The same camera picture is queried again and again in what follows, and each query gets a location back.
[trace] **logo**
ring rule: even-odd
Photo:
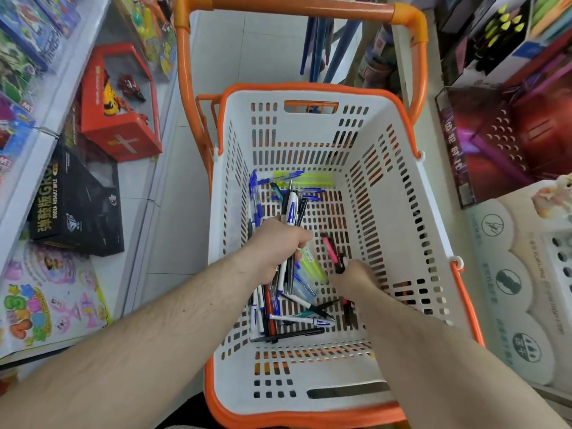
[[[520,277],[510,269],[501,269],[495,277],[497,286],[507,295],[516,295],[522,289]]]
[[[296,221],[296,202],[292,202],[290,205],[290,212],[288,212],[288,222],[294,223]]]
[[[504,221],[497,214],[489,214],[481,221],[481,229],[487,236],[499,236],[504,230]]]
[[[68,230],[69,231],[74,231],[74,230],[80,230],[81,231],[81,223],[78,223],[74,216],[71,214],[66,214],[68,216],[67,218],[67,222],[68,222]]]
[[[519,356],[529,363],[537,363],[542,358],[540,346],[528,334],[516,333],[512,337],[512,346]]]

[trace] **black box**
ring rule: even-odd
[[[125,250],[117,162],[79,132],[72,106],[30,212],[34,241],[108,256]]]

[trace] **right hand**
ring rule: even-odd
[[[368,265],[356,259],[348,261],[346,258],[344,258],[344,264],[346,270],[343,274],[329,276],[330,284],[340,295],[355,301],[364,289],[377,289],[375,274]]]

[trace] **left hand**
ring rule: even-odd
[[[288,226],[280,222],[280,216],[269,218],[243,247],[256,262],[259,270],[258,284],[268,284],[272,281],[276,265],[280,265],[294,252],[296,260],[301,257],[297,248],[303,248],[314,236],[311,230],[298,226]]]

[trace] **round icon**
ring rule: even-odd
[[[512,337],[512,346],[519,356],[529,363],[537,363],[542,358],[540,346],[528,334],[516,333]]]
[[[507,295],[516,295],[522,289],[520,277],[510,269],[501,269],[495,277],[497,286]]]
[[[497,214],[489,214],[481,221],[481,229],[487,236],[499,236],[504,230],[504,221]]]

